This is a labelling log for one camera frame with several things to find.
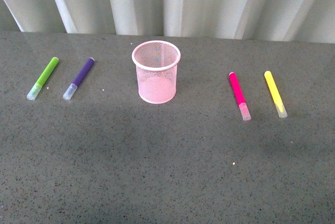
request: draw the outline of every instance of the white curtain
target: white curtain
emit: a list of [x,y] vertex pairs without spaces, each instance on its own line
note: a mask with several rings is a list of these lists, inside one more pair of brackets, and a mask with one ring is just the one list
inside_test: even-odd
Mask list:
[[335,43],[335,0],[0,0],[0,30]]

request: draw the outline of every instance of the table surface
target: table surface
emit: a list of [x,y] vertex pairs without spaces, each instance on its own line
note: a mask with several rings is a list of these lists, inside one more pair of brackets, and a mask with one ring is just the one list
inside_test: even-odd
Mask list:
[[[161,105],[138,95],[131,59],[154,39],[182,54],[176,96]],[[334,68],[334,44],[1,32],[0,222],[334,223]]]

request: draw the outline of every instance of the pencil cup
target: pencil cup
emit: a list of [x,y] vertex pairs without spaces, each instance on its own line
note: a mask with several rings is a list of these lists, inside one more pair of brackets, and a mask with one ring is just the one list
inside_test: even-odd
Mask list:
[[132,52],[136,65],[138,93],[152,104],[163,104],[176,94],[179,49],[165,41],[148,41]]

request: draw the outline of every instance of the mesh cup rim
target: mesh cup rim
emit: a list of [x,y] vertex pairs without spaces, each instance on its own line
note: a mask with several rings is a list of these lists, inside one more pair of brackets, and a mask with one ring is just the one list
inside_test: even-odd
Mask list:
[[[136,59],[135,59],[135,52],[142,46],[146,45],[146,44],[149,44],[149,43],[153,43],[153,42],[161,42],[161,43],[164,43],[164,44],[168,44],[170,45],[171,47],[173,47],[177,53],[178,53],[178,56],[177,56],[177,59],[170,65],[168,66],[164,66],[164,67],[160,67],[160,68],[154,68],[154,67],[148,67],[148,66],[145,66],[143,64],[140,64]],[[132,61],[134,62],[134,64],[136,64],[136,66],[138,66],[139,68],[141,69],[144,69],[144,70],[147,70],[147,71],[166,71],[168,69],[171,69],[172,67],[175,67],[178,63],[179,63],[179,60],[180,60],[180,57],[181,57],[181,54],[180,54],[180,50],[177,48],[176,45],[170,43],[170,42],[166,42],[166,41],[161,41],[161,40],[153,40],[153,41],[147,41],[147,42],[143,42],[141,43],[140,45],[136,46],[136,48],[132,51],[132,54],[131,54],[131,58],[132,58]]]

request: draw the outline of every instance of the green marker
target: green marker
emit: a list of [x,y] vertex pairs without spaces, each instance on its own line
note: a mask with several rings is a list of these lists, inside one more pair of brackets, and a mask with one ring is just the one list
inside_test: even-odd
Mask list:
[[27,95],[27,99],[35,100],[38,93],[41,91],[42,87],[50,77],[51,73],[53,72],[54,68],[57,66],[59,60],[58,58],[52,58],[46,69],[42,72],[40,77],[37,79],[36,83],[31,88],[30,92]]

